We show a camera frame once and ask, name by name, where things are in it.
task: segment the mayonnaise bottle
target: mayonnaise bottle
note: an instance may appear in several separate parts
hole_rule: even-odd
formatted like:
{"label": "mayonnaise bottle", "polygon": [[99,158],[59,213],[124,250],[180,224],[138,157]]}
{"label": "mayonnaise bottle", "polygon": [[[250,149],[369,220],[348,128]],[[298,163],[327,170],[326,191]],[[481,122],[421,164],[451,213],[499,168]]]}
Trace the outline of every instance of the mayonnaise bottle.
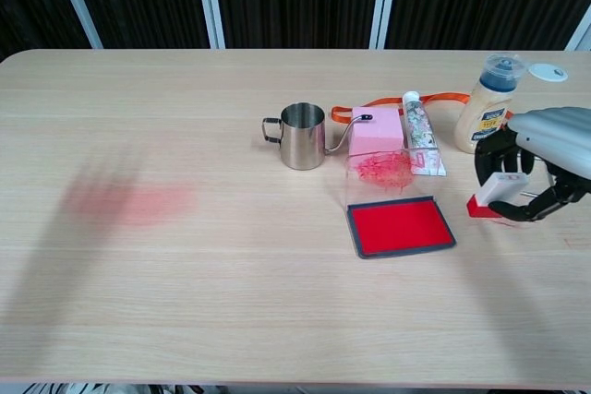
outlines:
{"label": "mayonnaise bottle", "polygon": [[499,129],[524,72],[525,63],[516,54],[487,57],[480,80],[455,125],[453,137],[459,149],[473,153],[481,138]]}

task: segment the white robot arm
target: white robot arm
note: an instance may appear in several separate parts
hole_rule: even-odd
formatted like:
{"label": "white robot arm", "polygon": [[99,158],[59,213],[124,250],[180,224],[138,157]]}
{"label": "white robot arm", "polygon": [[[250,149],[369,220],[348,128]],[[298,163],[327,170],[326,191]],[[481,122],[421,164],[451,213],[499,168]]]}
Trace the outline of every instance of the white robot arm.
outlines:
{"label": "white robot arm", "polygon": [[496,133],[476,145],[475,166],[483,185],[496,171],[531,173],[535,156],[541,158],[555,185],[529,205],[516,207],[507,202],[488,205],[514,221],[539,221],[564,205],[591,193],[591,110],[548,108],[516,114]]}

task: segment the pink foam block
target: pink foam block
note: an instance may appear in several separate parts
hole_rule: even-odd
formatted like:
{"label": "pink foam block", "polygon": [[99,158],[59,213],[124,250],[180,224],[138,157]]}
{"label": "pink foam block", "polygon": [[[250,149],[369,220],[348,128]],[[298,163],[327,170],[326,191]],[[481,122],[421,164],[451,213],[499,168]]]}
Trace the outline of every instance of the pink foam block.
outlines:
{"label": "pink foam block", "polygon": [[404,148],[404,134],[395,108],[353,108],[353,117],[371,114],[373,119],[353,125],[349,137],[349,155],[375,151],[396,151]]}

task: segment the toothpaste tube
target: toothpaste tube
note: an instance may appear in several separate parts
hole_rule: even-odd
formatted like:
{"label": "toothpaste tube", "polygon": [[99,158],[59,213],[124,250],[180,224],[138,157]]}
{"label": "toothpaste tube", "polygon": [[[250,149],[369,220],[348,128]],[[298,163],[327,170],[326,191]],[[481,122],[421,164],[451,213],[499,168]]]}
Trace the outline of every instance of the toothpaste tube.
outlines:
{"label": "toothpaste tube", "polygon": [[425,107],[416,91],[403,95],[406,144],[412,159],[411,171],[416,175],[447,175],[441,162],[440,151],[433,135]]}

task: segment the metal handle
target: metal handle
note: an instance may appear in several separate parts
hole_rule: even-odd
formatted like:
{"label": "metal handle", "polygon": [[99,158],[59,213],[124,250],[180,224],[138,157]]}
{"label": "metal handle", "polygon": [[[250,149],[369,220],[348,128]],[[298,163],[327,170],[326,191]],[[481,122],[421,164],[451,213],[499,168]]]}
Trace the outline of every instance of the metal handle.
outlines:
{"label": "metal handle", "polygon": [[265,137],[265,140],[267,140],[268,142],[271,142],[271,143],[281,143],[280,138],[267,136],[267,131],[265,130],[265,124],[280,125],[281,119],[278,119],[276,117],[265,117],[264,119],[262,119],[262,125],[260,126],[262,128],[262,135],[263,135],[263,137]]}
{"label": "metal handle", "polygon": [[333,152],[335,152],[336,150],[338,150],[343,145],[344,138],[349,133],[349,130],[351,129],[351,127],[353,126],[353,124],[355,124],[357,122],[367,122],[367,121],[369,121],[371,119],[373,119],[373,115],[371,115],[371,114],[361,114],[361,115],[358,115],[356,118],[352,119],[351,122],[349,123],[349,125],[347,125],[347,128],[344,129],[343,135],[341,136],[341,140],[339,140],[339,143],[336,144],[336,147],[334,147],[334,148],[326,148],[324,150],[324,152],[326,152],[327,154],[332,154]]}

